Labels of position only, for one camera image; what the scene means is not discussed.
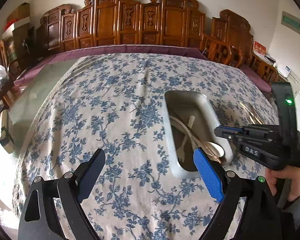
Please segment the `hand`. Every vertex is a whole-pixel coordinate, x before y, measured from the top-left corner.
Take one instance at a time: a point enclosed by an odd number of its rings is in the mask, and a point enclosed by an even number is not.
[[[281,171],[272,171],[266,168],[266,180],[272,195],[277,194],[277,188],[275,186],[277,178],[279,179],[291,179],[291,191],[288,196],[288,201],[293,201],[300,196],[300,168],[286,166]]]

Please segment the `blue textured pad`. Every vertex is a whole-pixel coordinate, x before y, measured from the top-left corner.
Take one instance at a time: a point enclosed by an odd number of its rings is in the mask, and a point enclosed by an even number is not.
[[[221,202],[224,198],[221,180],[211,167],[207,157],[202,154],[199,148],[194,150],[193,161],[210,193],[210,196],[217,199],[218,202]]]

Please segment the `tablecloth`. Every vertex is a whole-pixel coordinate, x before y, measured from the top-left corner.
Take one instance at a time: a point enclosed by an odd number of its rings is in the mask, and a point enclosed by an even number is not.
[[[200,178],[171,174],[161,115],[168,90],[205,94],[222,125],[247,125],[239,102],[250,103],[266,123],[278,124],[271,105],[239,69],[161,54],[80,58],[51,91],[26,136],[13,192],[15,213],[22,211],[36,176],[60,178],[102,148],[106,164],[82,203],[101,238],[198,239],[218,204]],[[260,164],[237,154],[226,169],[245,178],[263,172]],[[69,231],[58,199],[56,208]]]

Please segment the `green led indicator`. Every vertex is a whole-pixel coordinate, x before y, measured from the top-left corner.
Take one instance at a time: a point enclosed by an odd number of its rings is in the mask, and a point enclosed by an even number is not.
[[[292,105],[292,100],[291,99],[286,98],[286,102],[288,103],[288,105]]]
[[[264,177],[262,177],[262,176],[259,176],[259,177],[258,177],[258,180],[259,180],[260,182],[265,182],[265,181],[266,181],[266,179],[265,179]]]

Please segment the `wall switch plate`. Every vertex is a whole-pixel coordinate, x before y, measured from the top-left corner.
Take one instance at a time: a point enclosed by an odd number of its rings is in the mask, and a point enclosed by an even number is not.
[[[293,95],[296,97],[300,91],[300,78],[291,70],[288,81],[291,84]]]

